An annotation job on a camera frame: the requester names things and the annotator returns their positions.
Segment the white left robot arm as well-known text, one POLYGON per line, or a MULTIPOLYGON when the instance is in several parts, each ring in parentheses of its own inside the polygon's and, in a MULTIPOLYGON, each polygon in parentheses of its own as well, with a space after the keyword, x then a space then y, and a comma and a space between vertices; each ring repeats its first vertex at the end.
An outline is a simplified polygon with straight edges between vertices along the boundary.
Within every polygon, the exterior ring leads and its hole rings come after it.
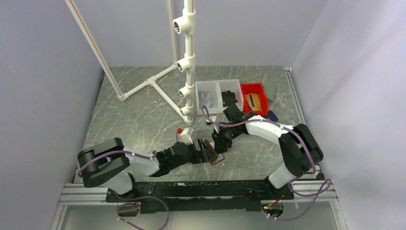
POLYGON ((125 201, 136 198, 138 188, 134 173, 161 177, 185 164, 215 161, 218 154, 201 139, 194 143, 176 142, 161 151, 143 155, 125 147, 120 138, 112 138, 82 150, 78 155, 78 177, 87 188, 105 186, 125 201))

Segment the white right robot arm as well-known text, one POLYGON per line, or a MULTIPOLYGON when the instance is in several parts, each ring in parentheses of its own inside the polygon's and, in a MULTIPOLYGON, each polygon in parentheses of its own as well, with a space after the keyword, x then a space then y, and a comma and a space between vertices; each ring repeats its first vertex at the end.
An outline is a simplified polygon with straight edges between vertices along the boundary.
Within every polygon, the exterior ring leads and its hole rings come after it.
POLYGON ((215 122, 213 133, 214 149, 217 153, 227 152, 232 141, 245 134, 261 137, 279 146, 283 163, 265 179, 264 194, 270 199, 282 193, 282 187, 305 174, 316 172, 324 154, 307 125, 283 125, 250 112, 244 113, 236 106, 223 111, 228 123, 215 122))

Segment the brown leather card holder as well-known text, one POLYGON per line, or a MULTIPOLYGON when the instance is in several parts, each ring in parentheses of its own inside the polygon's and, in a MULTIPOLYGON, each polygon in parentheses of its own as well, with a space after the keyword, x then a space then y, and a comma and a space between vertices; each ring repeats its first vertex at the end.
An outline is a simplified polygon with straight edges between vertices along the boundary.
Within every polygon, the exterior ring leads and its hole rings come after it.
POLYGON ((225 156, 221 153, 217 153, 208 139, 204 139, 203 141, 203 150, 205 151, 207 162, 209 162, 212 166, 225 160, 225 156))

